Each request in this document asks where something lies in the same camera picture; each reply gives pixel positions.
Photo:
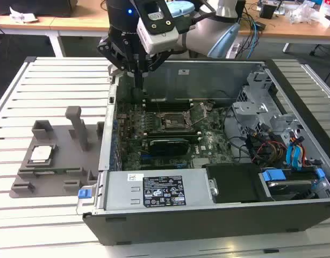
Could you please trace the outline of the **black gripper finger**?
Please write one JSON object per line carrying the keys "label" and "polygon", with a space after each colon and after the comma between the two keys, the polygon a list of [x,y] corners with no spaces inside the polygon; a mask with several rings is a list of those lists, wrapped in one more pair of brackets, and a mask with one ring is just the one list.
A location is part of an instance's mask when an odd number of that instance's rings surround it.
{"label": "black gripper finger", "polygon": [[144,77],[148,72],[158,69],[158,67],[168,58],[168,52],[161,52],[155,55],[140,54],[139,55],[139,88],[143,88]]}
{"label": "black gripper finger", "polygon": [[131,37],[102,37],[97,49],[115,67],[133,77],[134,88],[140,89],[140,70],[132,43]]}

